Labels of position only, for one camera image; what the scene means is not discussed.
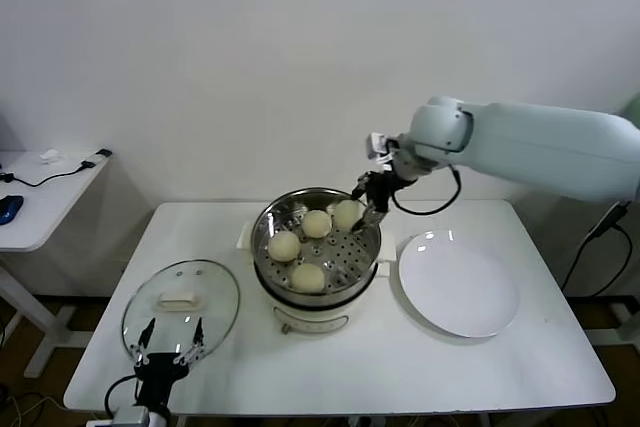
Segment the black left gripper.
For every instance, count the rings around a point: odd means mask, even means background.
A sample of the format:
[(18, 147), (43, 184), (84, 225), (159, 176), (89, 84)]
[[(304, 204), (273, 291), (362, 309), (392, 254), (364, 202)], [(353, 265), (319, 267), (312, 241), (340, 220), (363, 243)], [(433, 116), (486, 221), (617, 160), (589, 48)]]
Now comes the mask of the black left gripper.
[(147, 348), (155, 327), (152, 318), (141, 331), (136, 343), (129, 345), (134, 373), (141, 382), (136, 400), (147, 408), (167, 407), (173, 385), (189, 374), (192, 365), (204, 356), (204, 330), (198, 319), (191, 345), (180, 354), (149, 354)]

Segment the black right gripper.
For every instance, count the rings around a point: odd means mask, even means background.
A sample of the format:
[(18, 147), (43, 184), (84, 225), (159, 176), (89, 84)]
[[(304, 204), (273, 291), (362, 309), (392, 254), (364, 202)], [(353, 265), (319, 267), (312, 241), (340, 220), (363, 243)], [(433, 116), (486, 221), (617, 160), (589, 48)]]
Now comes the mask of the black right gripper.
[(355, 222), (355, 231), (377, 228), (386, 217), (385, 211), (389, 210), (391, 197), (399, 189), (400, 179), (392, 171), (372, 171), (359, 176), (350, 198), (359, 200), (367, 192), (368, 205), (360, 219)]

